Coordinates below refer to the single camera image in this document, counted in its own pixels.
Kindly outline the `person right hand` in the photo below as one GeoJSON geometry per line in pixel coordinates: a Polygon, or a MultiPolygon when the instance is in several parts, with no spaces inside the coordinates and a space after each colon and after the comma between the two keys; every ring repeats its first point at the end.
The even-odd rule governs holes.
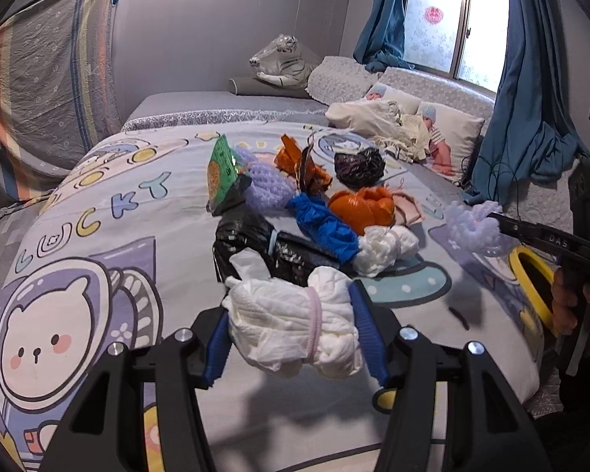
{"type": "MultiPolygon", "coordinates": [[[[551,293],[553,296],[553,326],[560,334],[570,335],[578,325],[578,319],[575,316],[578,294],[575,294],[574,291],[567,287],[564,271],[561,267],[554,273],[551,293]]],[[[582,293],[590,304],[590,284],[586,284],[582,288],[582,293]]],[[[586,352],[590,354],[590,333],[588,334],[586,352]]]]}

